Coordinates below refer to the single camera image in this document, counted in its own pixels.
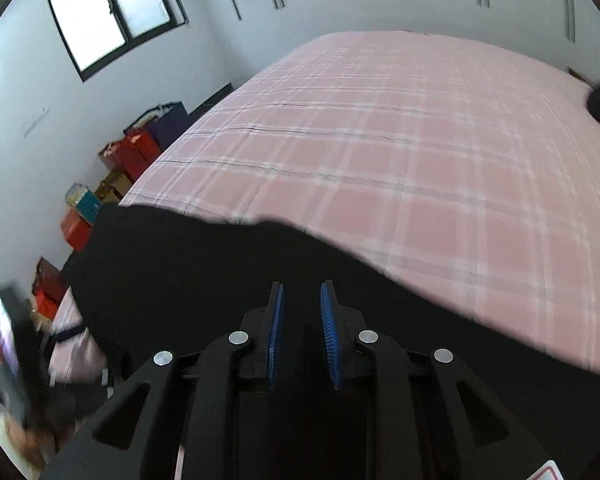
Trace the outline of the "black frame window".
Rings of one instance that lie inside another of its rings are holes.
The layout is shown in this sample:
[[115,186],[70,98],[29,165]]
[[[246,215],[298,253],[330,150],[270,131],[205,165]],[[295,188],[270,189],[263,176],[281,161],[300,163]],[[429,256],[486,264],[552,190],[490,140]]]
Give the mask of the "black frame window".
[[182,0],[47,0],[83,80],[188,22]]

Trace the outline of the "dark red box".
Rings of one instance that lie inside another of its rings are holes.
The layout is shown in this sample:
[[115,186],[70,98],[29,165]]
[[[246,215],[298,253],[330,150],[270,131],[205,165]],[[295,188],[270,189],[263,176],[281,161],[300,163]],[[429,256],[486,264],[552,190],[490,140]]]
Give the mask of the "dark red box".
[[38,260],[35,266],[32,294],[42,292],[46,298],[60,304],[64,299],[69,285],[61,274],[61,270],[51,264],[45,258]]

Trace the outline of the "red gift box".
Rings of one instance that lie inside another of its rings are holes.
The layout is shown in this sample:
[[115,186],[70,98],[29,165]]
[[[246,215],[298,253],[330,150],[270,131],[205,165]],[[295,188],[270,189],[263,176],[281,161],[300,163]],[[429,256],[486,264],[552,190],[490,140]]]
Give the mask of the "red gift box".
[[75,252],[80,252],[91,236],[92,226],[79,213],[70,208],[60,222],[62,236]]

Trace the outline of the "gold brown gift bag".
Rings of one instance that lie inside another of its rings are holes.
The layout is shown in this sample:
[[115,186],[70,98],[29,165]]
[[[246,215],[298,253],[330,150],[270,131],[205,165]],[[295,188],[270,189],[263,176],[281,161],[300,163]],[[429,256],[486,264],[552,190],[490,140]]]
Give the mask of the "gold brown gift bag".
[[123,200],[123,197],[129,189],[132,188],[133,182],[129,177],[120,170],[112,170],[108,176],[99,183],[95,196],[103,203],[118,204]]

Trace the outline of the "red gift bag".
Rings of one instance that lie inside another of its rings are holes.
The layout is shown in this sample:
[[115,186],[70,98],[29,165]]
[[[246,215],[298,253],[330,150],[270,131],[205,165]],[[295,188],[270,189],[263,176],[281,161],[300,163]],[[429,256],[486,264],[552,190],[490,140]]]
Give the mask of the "red gift bag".
[[151,133],[146,129],[135,129],[122,139],[106,144],[98,157],[107,169],[120,171],[135,182],[160,154]]

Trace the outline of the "navy gift bag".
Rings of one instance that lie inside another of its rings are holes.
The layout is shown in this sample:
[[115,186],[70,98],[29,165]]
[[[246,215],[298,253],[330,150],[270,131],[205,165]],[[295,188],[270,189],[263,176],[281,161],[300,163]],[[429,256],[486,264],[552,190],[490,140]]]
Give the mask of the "navy gift bag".
[[189,128],[190,119],[182,102],[159,104],[145,110],[124,134],[130,136],[136,130],[146,130],[154,139],[160,151],[164,152]]

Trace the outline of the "red box stack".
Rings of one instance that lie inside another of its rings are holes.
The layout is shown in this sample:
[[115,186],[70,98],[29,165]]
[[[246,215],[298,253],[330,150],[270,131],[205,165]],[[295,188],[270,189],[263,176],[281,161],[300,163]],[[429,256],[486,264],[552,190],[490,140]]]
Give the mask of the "red box stack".
[[58,302],[53,300],[52,297],[47,296],[42,289],[38,289],[34,293],[34,299],[35,311],[38,312],[39,315],[44,316],[44,318],[53,321],[59,309]]

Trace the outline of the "pink plaid bed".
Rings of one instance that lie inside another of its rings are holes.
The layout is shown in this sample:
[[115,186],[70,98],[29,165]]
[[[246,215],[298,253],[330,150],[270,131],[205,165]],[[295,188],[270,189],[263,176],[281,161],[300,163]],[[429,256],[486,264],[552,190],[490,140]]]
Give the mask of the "pink plaid bed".
[[287,220],[600,373],[600,124],[587,94],[482,42],[337,32],[212,108],[123,201]]

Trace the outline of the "white wardrobe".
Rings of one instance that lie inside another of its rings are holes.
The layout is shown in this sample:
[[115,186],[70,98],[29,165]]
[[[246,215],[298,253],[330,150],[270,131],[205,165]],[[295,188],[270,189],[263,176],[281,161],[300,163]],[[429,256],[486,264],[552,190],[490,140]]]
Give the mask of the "white wardrobe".
[[600,9],[593,0],[202,1],[242,79],[319,36],[407,30],[495,44],[600,80]]

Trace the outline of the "black pants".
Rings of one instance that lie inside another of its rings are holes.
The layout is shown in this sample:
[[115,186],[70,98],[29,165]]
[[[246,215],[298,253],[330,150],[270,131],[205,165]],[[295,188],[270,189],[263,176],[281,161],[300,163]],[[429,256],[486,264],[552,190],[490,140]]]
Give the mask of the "black pants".
[[121,378],[80,479],[600,479],[600,375],[285,223],[108,206],[67,278]]

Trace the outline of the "teal gift box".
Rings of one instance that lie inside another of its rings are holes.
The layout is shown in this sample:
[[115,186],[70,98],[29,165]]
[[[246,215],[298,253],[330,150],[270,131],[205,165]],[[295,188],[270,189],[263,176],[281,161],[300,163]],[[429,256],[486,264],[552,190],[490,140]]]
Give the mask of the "teal gift box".
[[94,224],[102,202],[87,186],[75,183],[68,189],[65,200],[85,222],[91,226]]

